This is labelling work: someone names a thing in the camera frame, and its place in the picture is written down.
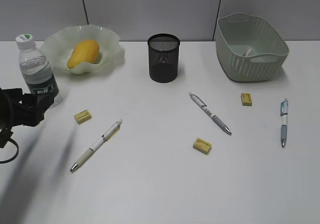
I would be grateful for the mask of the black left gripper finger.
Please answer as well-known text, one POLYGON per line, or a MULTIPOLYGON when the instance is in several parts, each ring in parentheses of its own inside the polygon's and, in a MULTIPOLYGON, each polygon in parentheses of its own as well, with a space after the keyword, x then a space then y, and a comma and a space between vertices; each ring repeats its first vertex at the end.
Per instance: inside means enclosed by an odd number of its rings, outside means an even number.
POLYGON ((45 94, 35 95, 37 109, 46 112, 54 103, 54 95, 49 92, 45 94))

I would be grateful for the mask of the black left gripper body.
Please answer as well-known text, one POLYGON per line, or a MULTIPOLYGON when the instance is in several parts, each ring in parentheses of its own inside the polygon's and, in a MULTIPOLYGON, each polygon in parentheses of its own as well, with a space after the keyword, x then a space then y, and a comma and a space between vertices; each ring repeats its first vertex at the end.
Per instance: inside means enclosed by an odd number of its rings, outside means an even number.
POLYGON ((21 88, 0 90, 0 128, 35 127, 44 120, 45 95, 23 93, 21 88))

